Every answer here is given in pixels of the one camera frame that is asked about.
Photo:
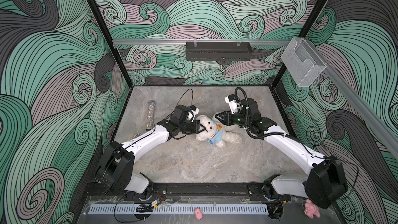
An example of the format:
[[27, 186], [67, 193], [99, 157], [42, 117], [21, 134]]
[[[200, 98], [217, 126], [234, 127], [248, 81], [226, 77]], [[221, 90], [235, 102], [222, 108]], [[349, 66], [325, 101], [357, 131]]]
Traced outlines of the white teddy bear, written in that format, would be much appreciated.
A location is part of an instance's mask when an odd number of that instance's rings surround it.
[[242, 141], [240, 134], [227, 131], [226, 127], [215, 117], [209, 118], [206, 115], [199, 115], [196, 120], [204, 128], [204, 131], [195, 135], [198, 141], [206, 142], [218, 148], [224, 148], [226, 143], [238, 144]]

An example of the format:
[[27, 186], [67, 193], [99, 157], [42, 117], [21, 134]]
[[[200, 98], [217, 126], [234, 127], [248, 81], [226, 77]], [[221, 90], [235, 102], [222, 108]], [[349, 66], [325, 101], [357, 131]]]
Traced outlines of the light blue teddy hoodie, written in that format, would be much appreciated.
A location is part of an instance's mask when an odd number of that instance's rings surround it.
[[224, 129], [220, 122], [208, 122], [206, 131], [207, 138], [205, 139], [205, 141], [207, 143], [209, 143], [210, 145], [215, 145], [219, 148], [223, 148], [225, 146], [225, 142], [222, 139]]

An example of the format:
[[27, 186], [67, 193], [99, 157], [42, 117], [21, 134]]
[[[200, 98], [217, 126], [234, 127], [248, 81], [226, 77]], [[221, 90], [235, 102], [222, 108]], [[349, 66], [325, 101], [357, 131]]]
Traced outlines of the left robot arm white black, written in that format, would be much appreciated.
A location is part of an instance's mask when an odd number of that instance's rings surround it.
[[143, 135], [124, 143], [109, 143], [99, 160], [96, 179], [114, 194], [129, 191], [149, 198], [153, 181], [143, 173], [133, 173], [135, 161], [153, 148], [176, 139], [179, 134], [186, 136], [203, 132], [205, 127], [195, 119], [198, 113], [199, 109], [194, 105], [177, 105], [169, 116]]

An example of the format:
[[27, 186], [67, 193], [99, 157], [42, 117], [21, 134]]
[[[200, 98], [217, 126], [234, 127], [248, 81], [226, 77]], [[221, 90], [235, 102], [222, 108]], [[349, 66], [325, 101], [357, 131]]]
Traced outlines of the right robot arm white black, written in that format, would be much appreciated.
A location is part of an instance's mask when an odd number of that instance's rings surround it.
[[335, 156], [325, 156], [285, 132], [275, 121], [261, 116], [257, 102], [236, 95], [225, 97], [229, 111], [215, 114], [225, 126], [238, 125], [256, 140], [273, 145], [306, 174], [306, 178], [274, 174], [264, 182], [266, 197], [289, 195], [309, 199], [317, 207], [327, 209], [348, 190], [343, 162]]

